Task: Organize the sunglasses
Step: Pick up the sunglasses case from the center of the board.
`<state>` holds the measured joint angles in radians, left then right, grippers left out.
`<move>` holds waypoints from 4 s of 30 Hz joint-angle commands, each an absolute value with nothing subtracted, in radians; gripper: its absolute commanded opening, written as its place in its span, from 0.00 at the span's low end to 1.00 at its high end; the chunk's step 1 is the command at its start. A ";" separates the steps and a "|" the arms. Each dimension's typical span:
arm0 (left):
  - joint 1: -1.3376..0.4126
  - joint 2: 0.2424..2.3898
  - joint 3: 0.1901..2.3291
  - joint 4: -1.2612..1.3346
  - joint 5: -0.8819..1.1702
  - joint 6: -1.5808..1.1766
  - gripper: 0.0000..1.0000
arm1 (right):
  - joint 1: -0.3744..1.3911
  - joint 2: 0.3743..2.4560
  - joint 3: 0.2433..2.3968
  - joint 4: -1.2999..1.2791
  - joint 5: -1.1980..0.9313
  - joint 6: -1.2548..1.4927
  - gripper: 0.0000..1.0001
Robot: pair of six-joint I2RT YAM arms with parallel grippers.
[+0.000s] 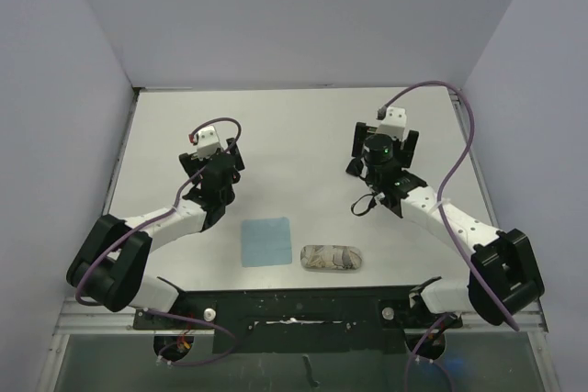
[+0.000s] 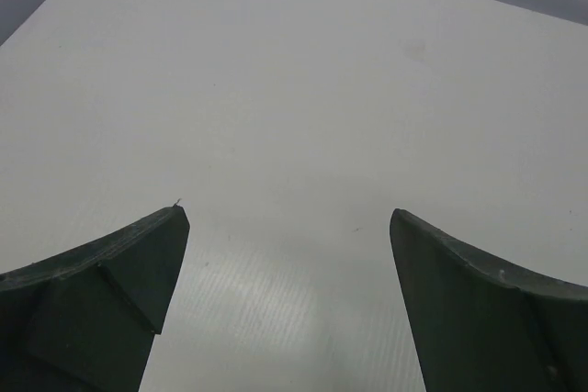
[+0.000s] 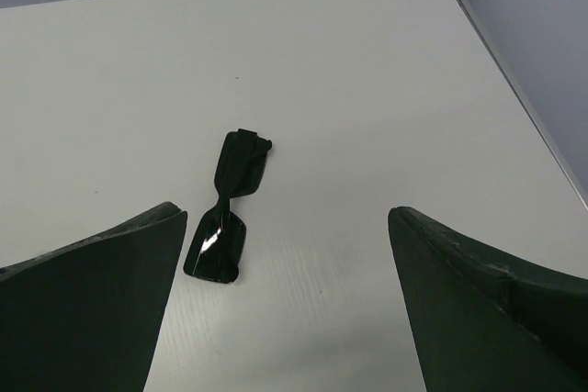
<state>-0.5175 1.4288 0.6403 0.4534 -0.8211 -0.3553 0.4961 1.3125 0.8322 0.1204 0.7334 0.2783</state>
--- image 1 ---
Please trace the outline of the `patterned glasses case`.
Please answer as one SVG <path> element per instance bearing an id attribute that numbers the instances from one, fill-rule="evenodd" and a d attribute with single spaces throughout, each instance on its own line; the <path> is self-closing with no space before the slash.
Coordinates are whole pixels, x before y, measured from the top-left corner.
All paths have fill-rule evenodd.
<path id="1" fill-rule="evenodd" d="M 363 263 L 361 251 L 341 245 L 306 245 L 300 251 L 300 264 L 307 270 L 355 271 Z"/>

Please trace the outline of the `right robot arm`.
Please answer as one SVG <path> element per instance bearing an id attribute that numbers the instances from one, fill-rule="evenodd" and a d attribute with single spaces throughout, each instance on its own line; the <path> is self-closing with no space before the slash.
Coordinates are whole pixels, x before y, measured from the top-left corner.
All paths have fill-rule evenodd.
<path id="1" fill-rule="evenodd" d="M 346 171 L 369 190 L 367 207 L 383 206 L 398 218 L 428 231 L 457 252 L 467 278 L 433 277 L 409 295 L 409 314 L 422 327 L 444 313 L 475 312 L 487 323 L 514 328 L 514 316 L 545 292 L 529 238 L 521 230 L 487 225 L 438 196 L 424 179 L 409 172 L 419 134 L 404 140 L 356 123 Z"/>

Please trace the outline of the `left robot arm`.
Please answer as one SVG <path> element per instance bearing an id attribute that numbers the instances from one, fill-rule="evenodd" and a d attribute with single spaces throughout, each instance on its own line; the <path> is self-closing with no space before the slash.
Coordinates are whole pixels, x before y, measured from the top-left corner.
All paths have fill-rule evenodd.
<path id="1" fill-rule="evenodd" d="M 211 229 L 235 198 L 233 186 L 244 170 L 237 139 L 219 143 L 208 156 L 198 151 L 179 157 L 188 180 L 170 207 L 133 218 L 101 216 L 71 263 L 66 281 L 76 288 L 75 299 L 85 306 L 111 312 L 126 307 L 154 309 L 154 317 L 168 329 L 184 323 L 187 305 L 182 290 L 145 273 L 151 252 L 185 236 Z"/>

